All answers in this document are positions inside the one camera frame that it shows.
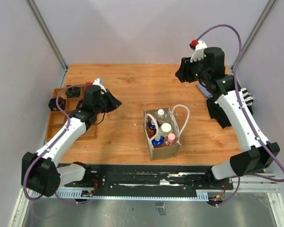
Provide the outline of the clear bottle white cap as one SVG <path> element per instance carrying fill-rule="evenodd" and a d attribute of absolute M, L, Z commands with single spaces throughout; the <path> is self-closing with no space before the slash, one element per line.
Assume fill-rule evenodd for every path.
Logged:
<path fill-rule="evenodd" d="M 157 119 L 166 119 L 167 113 L 163 109 L 158 109 L 155 112 L 155 118 Z"/>

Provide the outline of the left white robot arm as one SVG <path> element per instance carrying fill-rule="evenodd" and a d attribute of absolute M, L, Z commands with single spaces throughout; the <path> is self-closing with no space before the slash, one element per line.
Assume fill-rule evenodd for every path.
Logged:
<path fill-rule="evenodd" d="M 53 196 L 60 186 L 76 182 L 81 187 L 91 184 L 92 175 L 86 164 L 76 162 L 59 167 L 61 158 L 72 144 L 95 124 L 98 114 L 106 114 L 117 109 L 122 103 L 103 85 L 100 78 L 85 83 L 84 96 L 79 104 L 67 114 L 62 128 L 36 152 L 27 152 L 22 158 L 21 184 L 25 196 L 33 190 L 40 196 Z"/>

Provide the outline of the wooden compartment tray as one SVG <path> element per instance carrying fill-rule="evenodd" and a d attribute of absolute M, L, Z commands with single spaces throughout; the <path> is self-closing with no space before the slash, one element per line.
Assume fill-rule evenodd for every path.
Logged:
<path fill-rule="evenodd" d="M 67 98 L 66 90 L 63 91 L 60 95 L 61 98 L 66 100 L 65 112 L 70 115 L 70 113 L 75 110 L 78 102 L 83 99 L 84 91 L 86 86 L 80 86 L 80 97 L 77 98 Z M 55 88 L 53 92 L 53 98 L 56 98 L 57 95 L 63 90 L 63 88 Z M 61 127 L 67 122 L 67 116 L 64 115 L 60 110 L 51 111 L 49 114 L 47 132 L 45 136 L 45 141 L 48 142 L 52 137 L 61 129 Z M 81 135 L 77 140 L 93 140 L 97 138 L 98 127 L 92 125 L 83 135 Z"/>

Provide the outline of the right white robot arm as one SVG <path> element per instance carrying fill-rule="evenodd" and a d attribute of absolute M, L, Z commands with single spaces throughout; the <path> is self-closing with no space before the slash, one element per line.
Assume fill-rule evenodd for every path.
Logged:
<path fill-rule="evenodd" d="M 224 51 L 201 43 L 191 45 L 191 49 L 192 56 L 182 58 L 176 77 L 181 82 L 199 81 L 205 85 L 225 112 L 241 149 L 241 153 L 230 157 L 229 161 L 212 166 L 211 173 L 205 177 L 206 186 L 216 189 L 222 179 L 254 174 L 270 167 L 280 147 L 276 142 L 271 143 L 259 129 L 239 84 L 233 75 L 225 73 Z"/>

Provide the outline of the blue white striped cloth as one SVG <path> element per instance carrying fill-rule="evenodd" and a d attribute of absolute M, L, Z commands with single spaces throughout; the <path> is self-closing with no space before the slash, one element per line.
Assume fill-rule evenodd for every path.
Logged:
<path fill-rule="evenodd" d="M 197 83 L 196 86 L 206 98 L 212 98 L 213 97 L 213 95 L 206 89 L 206 86 L 203 82 Z"/>

